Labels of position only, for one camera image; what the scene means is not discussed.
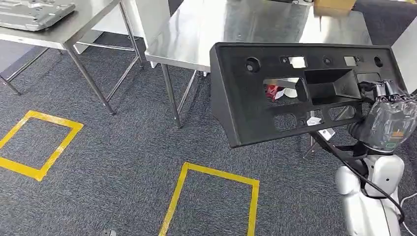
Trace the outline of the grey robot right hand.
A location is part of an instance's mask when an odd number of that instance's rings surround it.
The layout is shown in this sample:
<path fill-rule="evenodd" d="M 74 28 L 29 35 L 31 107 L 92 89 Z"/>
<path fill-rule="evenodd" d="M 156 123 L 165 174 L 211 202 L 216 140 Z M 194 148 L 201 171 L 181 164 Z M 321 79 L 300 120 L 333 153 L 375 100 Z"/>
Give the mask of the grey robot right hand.
<path fill-rule="evenodd" d="M 373 102 L 367 115 L 348 125 L 351 136 L 378 152 L 393 152 L 417 126 L 417 101 L 392 80 L 358 84 L 363 98 Z"/>

